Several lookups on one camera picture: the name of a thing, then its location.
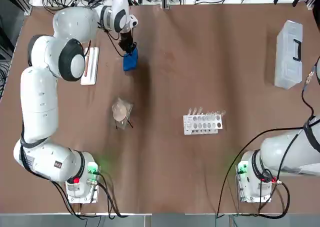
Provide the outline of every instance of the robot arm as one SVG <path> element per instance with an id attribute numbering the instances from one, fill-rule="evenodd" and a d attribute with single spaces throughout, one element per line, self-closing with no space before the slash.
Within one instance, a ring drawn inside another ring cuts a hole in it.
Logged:
<path id="1" fill-rule="evenodd" d="M 320 123 L 311 127 L 320 141 Z M 241 202 L 266 202 L 271 194 L 272 180 L 278 175 L 281 161 L 290 142 L 296 136 L 281 166 L 281 176 L 320 176 L 320 152 L 309 142 L 305 131 L 294 130 L 266 138 L 261 148 L 247 151 L 237 165 L 237 185 Z"/>
<path id="2" fill-rule="evenodd" d="M 53 17 L 53 36 L 88 42 L 96 37 L 101 26 L 106 31 L 120 33 L 119 46 L 131 54 L 136 47 L 131 30 L 137 25 L 137 18 L 129 13 L 128 0 L 112 0 L 112 6 L 100 4 L 94 9 L 69 7 L 58 11 Z"/>
<path id="3" fill-rule="evenodd" d="M 66 191 L 78 203 L 88 203 L 98 170 L 91 154 L 71 150 L 50 140 L 58 128 L 58 78 L 77 81 L 85 69 L 82 42 L 96 37 L 98 25 L 120 33 L 120 47 L 134 51 L 131 29 L 138 20 L 129 15 L 128 0 L 113 0 L 111 7 L 70 7 L 53 17 L 54 35 L 36 35 L 28 46 L 28 63 L 21 75 L 23 130 L 13 156 L 23 167 L 49 180 L 65 182 Z"/>

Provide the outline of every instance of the test tube rack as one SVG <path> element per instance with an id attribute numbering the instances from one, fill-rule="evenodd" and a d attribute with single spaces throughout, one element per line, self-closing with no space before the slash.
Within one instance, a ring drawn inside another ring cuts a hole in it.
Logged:
<path id="1" fill-rule="evenodd" d="M 188 114 L 183 116 L 184 135 L 210 135 L 217 134 L 222 127 L 222 115 Z"/>

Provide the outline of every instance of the transparent plastic box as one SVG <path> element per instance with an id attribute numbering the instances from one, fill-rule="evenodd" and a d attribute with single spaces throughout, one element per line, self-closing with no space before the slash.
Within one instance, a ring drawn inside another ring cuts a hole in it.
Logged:
<path id="1" fill-rule="evenodd" d="M 287 20 L 276 38 L 274 85 L 290 89 L 302 81 L 303 26 Z"/>

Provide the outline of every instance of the blue block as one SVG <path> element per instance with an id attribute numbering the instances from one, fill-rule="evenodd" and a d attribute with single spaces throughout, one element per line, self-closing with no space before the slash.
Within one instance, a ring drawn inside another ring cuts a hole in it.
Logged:
<path id="1" fill-rule="evenodd" d="M 136 47 L 131 54 L 124 54 L 123 71 L 131 71 L 137 68 L 138 63 L 138 48 Z"/>

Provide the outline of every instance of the gray floor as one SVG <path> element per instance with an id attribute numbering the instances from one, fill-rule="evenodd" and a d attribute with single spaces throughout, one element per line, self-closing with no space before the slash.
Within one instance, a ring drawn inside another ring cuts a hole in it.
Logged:
<path id="1" fill-rule="evenodd" d="M 234 222 L 228 216 L 219 218 L 215 223 L 214 215 L 184 215 L 184 214 L 154 214 L 150 221 L 152 227 L 318 227 L 320 216 L 288 214 L 282 219 L 273 220 L 261 217 L 234 217 Z M 0 215 L 0 227 L 97 227 L 99 218 L 89 219 L 86 225 L 71 215 Z M 145 225 L 143 216 L 115 218 L 109 220 L 102 217 L 99 227 L 149 227 Z"/>

